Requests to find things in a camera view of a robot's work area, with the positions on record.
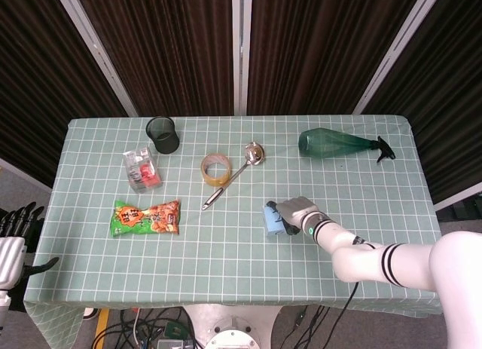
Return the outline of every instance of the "green checkered tablecloth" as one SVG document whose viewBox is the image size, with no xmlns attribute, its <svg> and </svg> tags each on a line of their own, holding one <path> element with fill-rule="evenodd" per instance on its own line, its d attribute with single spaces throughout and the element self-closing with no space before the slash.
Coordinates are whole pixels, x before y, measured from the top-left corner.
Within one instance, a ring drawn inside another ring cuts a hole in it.
<svg viewBox="0 0 482 349">
<path fill-rule="evenodd" d="M 181 140 L 156 153 L 145 134 L 149 118 L 79 119 L 69 124 L 35 263 L 53 269 L 30 278 L 27 311 L 52 348 L 71 347 L 85 307 L 154 308 L 192 303 L 342 307 L 353 285 L 337 280 L 330 256 L 309 237 L 267 237 L 269 201 L 300 195 L 333 220 L 379 243 L 434 243 L 440 236 L 410 125 L 403 117 L 311 115 L 174 118 Z M 378 151 L 323 161 L 300 158 L 301 132 L 327 127 L 376 139 L 397 158 L 377 164 Z M 200 163 L 227 155 L 234 169 L 244 145 L 262 144 L 266 161 L 249 167 L 215 204 Z M 137 195 L 122 153 L 149 145 L 163 184 Z M 114 200 L 137 207 L 181 201 L 180 235 L 111 237 Z M 440 313 L 432 292 L 363 282 L 349 306 L 411 316 Z"/>
</svg>

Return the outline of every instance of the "dark curtain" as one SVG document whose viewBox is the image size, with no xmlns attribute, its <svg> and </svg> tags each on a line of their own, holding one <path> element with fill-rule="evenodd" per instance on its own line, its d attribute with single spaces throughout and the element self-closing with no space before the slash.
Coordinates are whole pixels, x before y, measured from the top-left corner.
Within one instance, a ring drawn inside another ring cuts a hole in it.
<svg viewBox="0 0 482 349">
<path fill-rule="evenodd" d="M 364 110 L 412 125 L 434 203 L 482 182 L 482 0 L 438 0 Z"/>
<path fill-rule="evenodd" d="M 248 113 L 351 114 L 416 0 L 253 0 Z"/>
<path fill-rule="evenodd" d="M 140 115 L 232 115 L 231 0 L 81 0 Z"/>
<path fill-rule="evenodd" d="M 0 157 L 52 186 L 73 118 L 125 116 L 59 0 L 0 0 Z"/>
</svg>

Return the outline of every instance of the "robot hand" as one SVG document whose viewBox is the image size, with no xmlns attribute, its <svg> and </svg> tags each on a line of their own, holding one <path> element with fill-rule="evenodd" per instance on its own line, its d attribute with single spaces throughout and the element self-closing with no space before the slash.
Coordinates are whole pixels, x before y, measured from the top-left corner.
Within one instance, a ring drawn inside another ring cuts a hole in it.
<svg viewBox="0 0 482 349">
<path fill-rule="evenodd" d="M 320 222 L 331 221 L 306 197 L 292 198 L 277 204 L 276 209 L 287 223 L 303 230 L 309 236 L 313 235 L 316 226 Z"/>
</svg>

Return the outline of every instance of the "floor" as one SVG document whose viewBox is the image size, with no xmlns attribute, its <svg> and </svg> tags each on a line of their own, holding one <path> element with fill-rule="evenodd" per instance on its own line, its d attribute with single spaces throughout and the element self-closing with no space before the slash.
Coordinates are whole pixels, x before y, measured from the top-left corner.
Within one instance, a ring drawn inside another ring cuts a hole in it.
<svg viewBox="0 0 482 349">
<path fill-rule="evenodd" d="M 12 189 L 12 183 L 5 182 L 5 178 L 5 172 L 2 172 L 2 176 L 0 176 L 2 194 L 0 194 L 0 197 L 4 196 L 4 189 Z M 7 202 L 8 206 L 5 209 L 13 210 L 30 201 L 46 204 L 45 202 L 48 202 L 48 194 L 44 192 L 26 192 L 22 195 L 11 195 L 7 200 L 5 200 L 4 196 L 3 201 L 0 201 L 0 207 Z M 482 221 L 441 223 L 442 234 L 459 230 L 482 233 Z M 271 339 L 273 349 L 280 348 L 283 339 L 292 330 L 295 318 L 301 309 L 302 307 L 292 306 L 284 307 L 281 310 L 273 327 Z M 286 341 L 283 348 L 293 348 L 294 343 L 296 343 L 300 334 L 307 327 L 315 311 L 315 305 L 308 307 L 306 319 L 302 322 L 301 327 Z M 328 337 L 328 331 L 339 313 L 340 310 L 338 309 L 330 311 L 330 314 L 325 319 L 325 324 L 313 337 L 310 348 L 323 347 Z M 117 318 L 118 311 L 111 311 L 109 321 L 116 323 L 118 322 Z M 95 330 L 96 319 L 84 321 L 74 349 L 91 347 Z M 443 315 L 416 319 L 394 314 L 347 311 L 340 320 L 328 348 L 443 348 L 447 347 L 446 335 L 447 331 Z M 106 348 L 111 347 L 109 343 L 109 341 L 106 342 Z M 11 348 L 48 349 L 49 347 L 28 315 L 11 311 L 0 337 L 0 349 Z"/>
</svg>

